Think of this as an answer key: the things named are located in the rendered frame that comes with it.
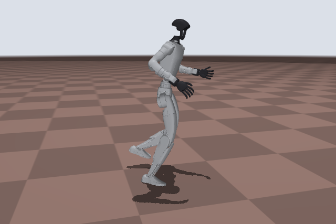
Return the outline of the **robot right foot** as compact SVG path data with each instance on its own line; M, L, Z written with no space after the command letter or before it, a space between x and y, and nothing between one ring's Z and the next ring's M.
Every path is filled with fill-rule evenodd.
M156 186L166 186L166 183L158 179L155 175L149 178L147 177L147 174L145 174L142 176L141 182L149 183L149 184L156 185Z

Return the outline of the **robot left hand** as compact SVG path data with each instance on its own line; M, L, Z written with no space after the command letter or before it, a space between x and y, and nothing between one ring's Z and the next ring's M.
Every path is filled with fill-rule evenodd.
M214 70L207 70L209 68L210 67L207 67L207 68L202 69L202 70L197 69L197 74L192 74L192 75L194 75L194 76L199 76L200 75L202 78L211 79L211 78L208 78L208 77L212 77L212 76L210 76L208 74L214 74L214 73L208 73L208 72L213 72ZM194 69L196 69L196 68L194 68Z

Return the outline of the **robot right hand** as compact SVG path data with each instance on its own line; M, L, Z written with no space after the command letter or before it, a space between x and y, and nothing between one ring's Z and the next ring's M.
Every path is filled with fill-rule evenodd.
M177 80L174 82L174 83L172 83L171 81L169 81L169 83L171 84L171 85L173 85L173 86L177 86L177 88L178 88L178 90L180 91L180 92L182 92L184 95L185 95L185 97L186 98L188 98L187 97L187 95L186 95L186 93L188 94L188 96L189 97L191 97L191 95L193 95L193 93L194 93L194 90L190 87L190 86L193 86L191 83L189 83L189 82L184 82L184 81L180 81L178 78L177 78ZM188 86L188 85L190 85L190 86ZM189 88L189 89L188 89ZM193 91L193 93L191 92L191 90ZM187 92L190 92L190 94ZM186 93L185 93L185 92Z

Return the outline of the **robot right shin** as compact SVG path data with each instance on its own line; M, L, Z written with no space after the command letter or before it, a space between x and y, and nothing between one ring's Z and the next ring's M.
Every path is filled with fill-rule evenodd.
M170 140L168 136L164 135L160 138L160 142L157 145L155 153L153 155L151 168L148 172L149 176L147 175L147 177L151 178L152 176L154 176L161 167L161 165L164 163L174 145L174 143L172 143L171 146L168 148L169 144Z

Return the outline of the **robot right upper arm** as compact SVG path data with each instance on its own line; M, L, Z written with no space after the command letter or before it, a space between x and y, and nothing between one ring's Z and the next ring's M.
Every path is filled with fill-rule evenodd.
M148 67L151 71L154 71L152 67L150 66L151 60L156 60L157 62L163 60L167 55L171 55L175 46L171 43L165 43L161 47L161 49L149 60Z

